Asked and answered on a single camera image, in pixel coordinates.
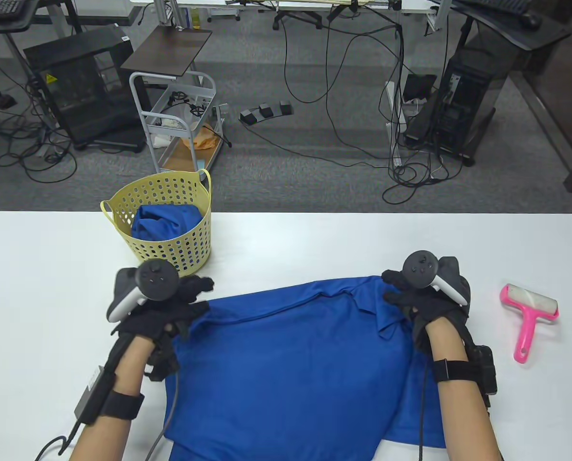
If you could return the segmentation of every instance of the keyboard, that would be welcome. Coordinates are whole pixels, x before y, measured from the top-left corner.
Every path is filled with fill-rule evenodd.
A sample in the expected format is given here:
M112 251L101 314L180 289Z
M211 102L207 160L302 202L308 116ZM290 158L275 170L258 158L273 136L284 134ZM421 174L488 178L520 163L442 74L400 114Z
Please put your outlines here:
M520 16L529 10L531 0L459 0L459 3Z
M0 22L12 22L21 17L27 0L0 0Z

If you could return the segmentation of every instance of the blue polo shirt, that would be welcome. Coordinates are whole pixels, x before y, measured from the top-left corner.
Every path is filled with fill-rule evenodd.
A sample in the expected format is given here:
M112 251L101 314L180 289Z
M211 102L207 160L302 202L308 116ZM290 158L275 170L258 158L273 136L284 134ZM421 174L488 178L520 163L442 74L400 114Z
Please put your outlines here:
M369 461L381 439L444 448L430 358L380 277L210 301L174 341L171 461ZM167 414L175 376L166 380Z

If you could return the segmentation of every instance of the wrist strap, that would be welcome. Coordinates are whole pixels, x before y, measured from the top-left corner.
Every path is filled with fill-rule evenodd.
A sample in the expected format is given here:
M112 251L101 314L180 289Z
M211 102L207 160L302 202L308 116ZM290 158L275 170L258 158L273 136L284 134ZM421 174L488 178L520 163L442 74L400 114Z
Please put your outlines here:
M472 362L444 359L433 362L433 376L435 382L452 380L479 382L481 369L479 365Z
M132 421L139 414L144 398L143 394L124 395L112 390L100 410L100 415Z

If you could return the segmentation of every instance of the human hand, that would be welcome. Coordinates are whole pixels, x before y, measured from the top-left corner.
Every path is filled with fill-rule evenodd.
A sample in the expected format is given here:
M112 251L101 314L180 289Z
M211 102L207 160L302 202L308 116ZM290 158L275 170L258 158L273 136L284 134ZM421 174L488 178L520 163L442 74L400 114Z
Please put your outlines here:
M445 317L457 329L459 335L467 340L470 335L465 327L469 315L469 305L460 306L441 291L432 287L413 288L396 270L385 270L382 280L396 288L397 291L387 291L384 299L395 305L402 314L413 323L412 336L415 346L420 351L431 354L431 345L426 326L438 318ZM469 290L469 284L461 277Z
M115 327L113 332L130 333L158 342L167 332L187 334L192 322L209 310L207 302L195 303L203 291L214 289L214 281L191 275L180 280L179 288L166 301L148 299L135 308Z

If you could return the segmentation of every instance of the yellow laundry basket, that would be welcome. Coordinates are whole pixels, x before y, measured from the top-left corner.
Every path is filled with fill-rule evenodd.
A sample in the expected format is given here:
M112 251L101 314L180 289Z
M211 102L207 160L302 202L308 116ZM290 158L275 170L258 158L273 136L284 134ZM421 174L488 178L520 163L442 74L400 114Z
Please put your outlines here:
M207 176L209 187L201 183ZM147 242L131 237L132 222L141 205L194 205L203 219L191 231L172 240ZM106 206L113 211L113 218ZM139 261L162 257L169 261L180 277L194 274L203 267L211 250L211 176L207 170L198 172L168 171L147 176L122 187L109 200L100 202L100 209L115 226Z

